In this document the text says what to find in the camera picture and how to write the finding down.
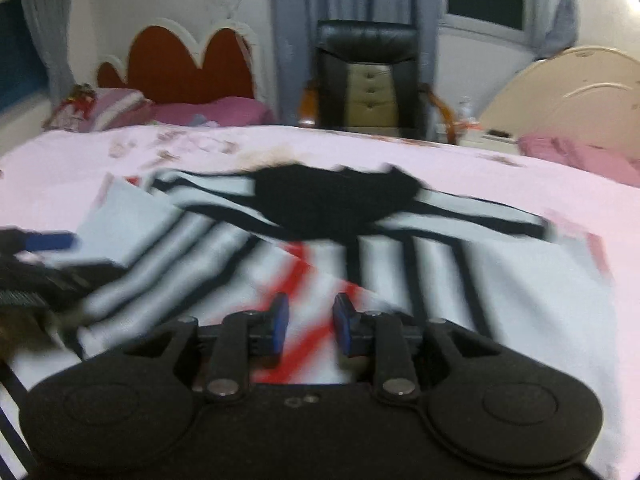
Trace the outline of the striped knit sweater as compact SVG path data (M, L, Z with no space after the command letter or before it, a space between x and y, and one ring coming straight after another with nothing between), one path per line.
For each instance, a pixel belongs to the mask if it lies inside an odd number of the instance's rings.
M43 327L6 323L1 361L31 387L87 356L189 315L202 323L290 298L272 382L344 382L331 347L334 296L446 318L585 382L604 408L589 465L622 458L612 292L585 234L510 206L436 192L392 169L305 166L248 174L162 170L114 180L48 266L106 261L124 273Z

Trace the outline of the pink floral bedsheet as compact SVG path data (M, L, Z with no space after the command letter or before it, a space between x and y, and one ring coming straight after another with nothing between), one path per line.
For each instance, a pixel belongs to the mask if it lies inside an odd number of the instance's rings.
M137 126L93 134L52 131L1 159L1 221L32 230L72 230L108 176L160 166L230 172L284 162L359 170L397 166L431 188L484 198L597 235L615 292L623 457L617 472L639 472L639 192L545 160L418 141L314 132L285 126Z

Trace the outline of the striped pink pillow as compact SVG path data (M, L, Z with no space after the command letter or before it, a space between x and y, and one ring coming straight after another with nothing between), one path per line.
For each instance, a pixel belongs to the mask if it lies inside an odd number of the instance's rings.
M139 90L76 84L43 123L44 131L93 133L149 122L153 102Z

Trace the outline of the left side window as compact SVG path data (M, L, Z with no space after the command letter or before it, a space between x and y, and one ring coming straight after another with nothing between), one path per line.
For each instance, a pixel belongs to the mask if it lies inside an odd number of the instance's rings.
M48 77L28 30L21 0L0 4L0 107L2 112L46 90Z

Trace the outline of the red heart headboard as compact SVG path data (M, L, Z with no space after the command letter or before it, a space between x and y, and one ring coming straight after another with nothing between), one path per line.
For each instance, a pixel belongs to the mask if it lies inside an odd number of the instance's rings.
M198 40L179 23L158 18L134 36L124 58L102 58L96 84L138 90L156 104L206 104L228 96L268 101L258 37L233 20L213 24Z

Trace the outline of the magenta blanket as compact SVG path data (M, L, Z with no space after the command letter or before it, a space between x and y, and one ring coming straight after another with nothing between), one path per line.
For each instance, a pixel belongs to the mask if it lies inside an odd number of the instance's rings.
M246 127L277 122L267 105L242 96L227 96L204 104L153 104L151 110L152 118L157 122L176 126L199 126L206 122L216 122L221 127Z

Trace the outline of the white bedside table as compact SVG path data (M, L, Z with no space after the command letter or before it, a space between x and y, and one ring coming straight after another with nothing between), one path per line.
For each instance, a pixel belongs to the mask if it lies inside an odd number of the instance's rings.
M464 148L477 148L501 154L520 154L518 139L511 133L498 130L467 128L460 136L458 144Z

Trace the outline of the small white bottle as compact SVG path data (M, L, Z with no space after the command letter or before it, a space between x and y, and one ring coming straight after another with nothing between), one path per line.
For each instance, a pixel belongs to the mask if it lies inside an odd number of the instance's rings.
M465 128L471 122L474 122L473 105L471 99L464 96L458 105L457 110L458 123L462 128Z

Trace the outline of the black leather office chair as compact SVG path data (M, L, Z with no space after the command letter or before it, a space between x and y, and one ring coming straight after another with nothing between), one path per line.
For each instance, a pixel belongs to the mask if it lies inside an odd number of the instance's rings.
M303 90L297 125L424 140L432 106L446 142L455 144L454 111L421 80L419 65L419 31L412 25L320 21L314 76Z

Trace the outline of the pink crumpled blanket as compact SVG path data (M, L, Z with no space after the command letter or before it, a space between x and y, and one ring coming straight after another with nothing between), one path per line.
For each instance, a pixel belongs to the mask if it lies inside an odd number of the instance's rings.
M562 136L526 134L518 139L522 155L569 166L620 184L639 186L639 159L609 148L583 144Z

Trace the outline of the cream arched headboard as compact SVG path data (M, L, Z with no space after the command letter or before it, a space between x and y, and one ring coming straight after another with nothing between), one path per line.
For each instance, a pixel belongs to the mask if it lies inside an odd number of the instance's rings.
M560 136L639 156L639 60L606 47L568 49L526 67L480 114L519 138Z

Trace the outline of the grey-blue curtain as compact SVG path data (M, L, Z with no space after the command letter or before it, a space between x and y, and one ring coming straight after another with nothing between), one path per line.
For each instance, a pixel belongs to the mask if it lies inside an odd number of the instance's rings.
M398 23L419 32L421 80L435 80L442 0L271 0L280 118L295 122L303 86L314 76L317 24L325 20Z

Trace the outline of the tied grey curtain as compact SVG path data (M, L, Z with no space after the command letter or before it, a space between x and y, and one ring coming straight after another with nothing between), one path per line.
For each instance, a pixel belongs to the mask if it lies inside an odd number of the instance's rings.
M578 39L577 0L559 0L553 21L537 49L538 60L553 58L555 55L574 47Z

